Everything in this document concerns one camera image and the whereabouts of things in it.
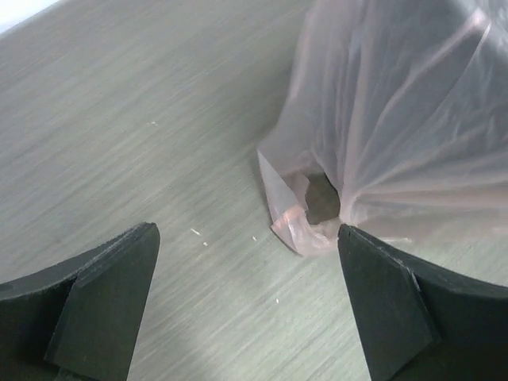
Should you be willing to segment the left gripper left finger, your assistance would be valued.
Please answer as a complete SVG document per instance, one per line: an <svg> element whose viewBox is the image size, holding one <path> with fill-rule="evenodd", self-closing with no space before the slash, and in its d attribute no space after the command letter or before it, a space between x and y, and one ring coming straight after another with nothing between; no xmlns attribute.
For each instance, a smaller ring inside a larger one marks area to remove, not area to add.
<svg viewBox="0 0 508 381"><path fill-rule="evenodd" d="M160 249L142 223L1 285L3 380L125 380Z"/></svg>

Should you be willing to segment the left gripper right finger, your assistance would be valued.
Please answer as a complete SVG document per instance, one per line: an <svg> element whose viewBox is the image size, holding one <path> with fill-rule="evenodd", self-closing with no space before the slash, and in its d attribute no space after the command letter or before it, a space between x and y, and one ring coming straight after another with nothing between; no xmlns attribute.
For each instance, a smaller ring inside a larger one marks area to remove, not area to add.
<svg viewBox="0 0 508 381"><path fill-rule="evenodd" d="M507 289L342 225L341 266L373 380L505 380Z"/></svg>

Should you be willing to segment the pink plastic trash bag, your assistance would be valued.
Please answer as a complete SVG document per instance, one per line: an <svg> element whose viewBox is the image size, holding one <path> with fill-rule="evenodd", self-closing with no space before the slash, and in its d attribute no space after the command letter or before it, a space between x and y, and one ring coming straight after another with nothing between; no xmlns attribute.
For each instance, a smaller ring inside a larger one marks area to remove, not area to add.
<svg viewBox="0 0 508 381"><path fill-rule="evenodd" d="M343 224L387 242L505 235L506 2L315 2L257 155L272 229L303 256Z"/></svg>

